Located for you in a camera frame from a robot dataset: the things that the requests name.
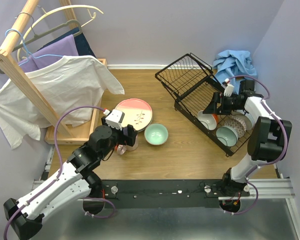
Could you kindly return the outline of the white orange bowl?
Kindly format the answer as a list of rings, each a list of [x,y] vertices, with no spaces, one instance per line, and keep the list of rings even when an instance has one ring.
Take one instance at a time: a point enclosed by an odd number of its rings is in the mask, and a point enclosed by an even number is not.
[[[197,113],[197,119],[209,130],[213,131],[217,128],[219,118],[216,114],[207,114],[203,110]]]

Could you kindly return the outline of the blue white floral plate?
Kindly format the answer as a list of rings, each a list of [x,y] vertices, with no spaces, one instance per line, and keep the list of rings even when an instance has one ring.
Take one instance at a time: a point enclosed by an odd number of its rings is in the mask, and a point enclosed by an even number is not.
[[[152,123],[152,120],[153,112],[150,110],[142,110],[136,118],[136,130],[138,132],[144,131],[148,127],[148,125]]]

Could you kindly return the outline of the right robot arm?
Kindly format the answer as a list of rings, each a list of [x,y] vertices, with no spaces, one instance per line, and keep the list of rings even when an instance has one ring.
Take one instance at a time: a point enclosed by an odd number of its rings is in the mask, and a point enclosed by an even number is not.
[[[210,103],[203,108],[203,114],[226,116],[231,115],[233,111],[243,110],[250,113],[255,121],[246,156],[236,166],[229,168],[222,179],[216,183],[217,189],[224,196],[240,194],[249,185],[249,178],[255,171],[282,160],[286,155],[292,130],[292,123],[280,119],[266,104],[266,97],[255,92],[257,79],[248,75],[242,75],[241,78],[238,93],[235,93],[230,77],[222,83],[215,77],[204,77],[183,94],[179,94],[179,88],[172,83],[160,81],[162,86],[175,97],[175,110],[192,122],[197,132],[204,134],[224,151],[229,150],[230,142],[217,133],[222,129],[227,130],[228,126],[210,129],[201,123],[184,104],[183,101],[187,96],[199,87],[210,86],[215,89],[215,92]]]

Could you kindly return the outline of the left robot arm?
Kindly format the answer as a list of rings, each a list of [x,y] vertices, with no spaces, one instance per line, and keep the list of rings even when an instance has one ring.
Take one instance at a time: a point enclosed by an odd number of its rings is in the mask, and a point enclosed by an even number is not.
[[[116,129],[101,119],[87,142],[73,151],[53,176],[19,199],[3,205],[6,227],[12,227],[20,240],[29,240],[42,228],[44,219],[59,207],[80,198],[101,197],[103,183],[94,173],[117,145],[134,146],[138,132],[132,125]]]

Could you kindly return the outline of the pink white plate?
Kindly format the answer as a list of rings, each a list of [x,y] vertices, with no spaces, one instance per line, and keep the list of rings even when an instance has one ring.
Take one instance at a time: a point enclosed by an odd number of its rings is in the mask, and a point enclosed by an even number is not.
[[[125,99],[118,103],[115,109],[120,110],[124,113],[124,118],[121,126],[127,127],[127,125],[132,125],[135,130],[137,115],[140,114],[142,110],[153,112],[151,106],[146,101],[139,98]]]

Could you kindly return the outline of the green beige bowl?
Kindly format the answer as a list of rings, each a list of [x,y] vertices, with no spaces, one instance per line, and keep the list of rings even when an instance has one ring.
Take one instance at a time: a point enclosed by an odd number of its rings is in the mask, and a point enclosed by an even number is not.
[[[167,128],[160,123],[150,124],[144,131],[145,140],[153,145],[163,145],[169,137]]]

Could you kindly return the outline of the pink mug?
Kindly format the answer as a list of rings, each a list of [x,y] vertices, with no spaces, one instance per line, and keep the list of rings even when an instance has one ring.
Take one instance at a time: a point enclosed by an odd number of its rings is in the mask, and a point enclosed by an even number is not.
[[[136,137],[133,146],[119,144],[115,147],[115,151],[118,155],[123,155],[126,151],[134,151],[138,146],[139,146],[139,139],[138,137]]]

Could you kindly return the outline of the plain white bowl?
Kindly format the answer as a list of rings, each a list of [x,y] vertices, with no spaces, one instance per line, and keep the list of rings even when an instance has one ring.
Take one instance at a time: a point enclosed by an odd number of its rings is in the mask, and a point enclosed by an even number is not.
[[[245,122],[247,131],[253,129],[255,121],[249,113],[236,112],[235,114]]]

